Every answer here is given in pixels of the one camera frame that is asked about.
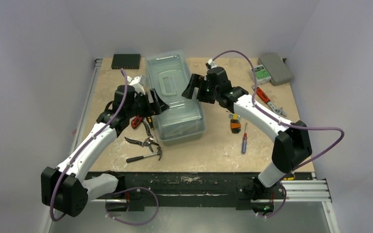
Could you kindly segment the black handled screwdriver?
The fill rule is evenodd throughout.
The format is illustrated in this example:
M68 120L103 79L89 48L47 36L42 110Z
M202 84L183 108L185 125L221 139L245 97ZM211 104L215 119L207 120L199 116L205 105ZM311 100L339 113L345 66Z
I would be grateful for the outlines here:
M154 129L154 125L153 125L153 119L152 119L152 117L151 117L151 116L148 116L148 117L146 118L146 121L147 121L147 123L148 123L148 125L149 125L149 128L150 128L151 130L153 130L153 129Z

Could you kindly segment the red black utility knife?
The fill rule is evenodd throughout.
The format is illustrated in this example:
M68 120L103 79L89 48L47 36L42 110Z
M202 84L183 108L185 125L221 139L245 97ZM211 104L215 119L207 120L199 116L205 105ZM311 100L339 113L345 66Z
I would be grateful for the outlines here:
M136 129L143 122L143 119L144 119L144 117L142 117L142 116L134 117L131 121L131 127L133 129Z

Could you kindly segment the translucent green tool box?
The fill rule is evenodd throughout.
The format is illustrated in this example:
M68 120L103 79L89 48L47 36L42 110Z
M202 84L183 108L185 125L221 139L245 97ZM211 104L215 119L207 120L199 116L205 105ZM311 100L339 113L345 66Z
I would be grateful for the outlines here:
M196 100L182 97L191 73L181 50L174 50L145 58L148 87L170 108L157 115L154 126L160 141L175 145L199 139L206 130L204 111Z

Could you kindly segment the orange hex key set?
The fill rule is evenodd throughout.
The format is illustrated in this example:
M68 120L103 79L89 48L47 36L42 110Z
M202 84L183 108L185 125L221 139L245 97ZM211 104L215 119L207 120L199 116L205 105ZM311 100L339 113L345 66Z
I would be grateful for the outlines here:
M240 123L240 115L238 114L229 114L230 119L230 129L232 133L240 133L241 131L241 123Z

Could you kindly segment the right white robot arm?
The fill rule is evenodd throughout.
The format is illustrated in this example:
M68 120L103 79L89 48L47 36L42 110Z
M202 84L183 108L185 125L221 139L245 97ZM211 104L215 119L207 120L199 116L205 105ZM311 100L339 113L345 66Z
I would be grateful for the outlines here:
M302 121L293 123L256 103L248 91L232 86L222 67L209 69L205 76L192 74L182 97L211 104L217 102L220 107L255 125L272 140L271 162L253 184L258 197L270 194L273 185L312 154L309 134Z

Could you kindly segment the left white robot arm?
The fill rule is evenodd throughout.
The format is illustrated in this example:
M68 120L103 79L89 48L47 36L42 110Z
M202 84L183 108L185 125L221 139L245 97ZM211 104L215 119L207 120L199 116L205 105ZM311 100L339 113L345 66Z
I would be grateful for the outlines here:
M63 215L78 216L88 202L109 194L118 199L125 185L112 174L104 173L90 180L86 176L103 151L129 126L134 117L156 116L170 107L154 89L147 93L132 85L120 85L85 140L55 168L41 173L41 200Z

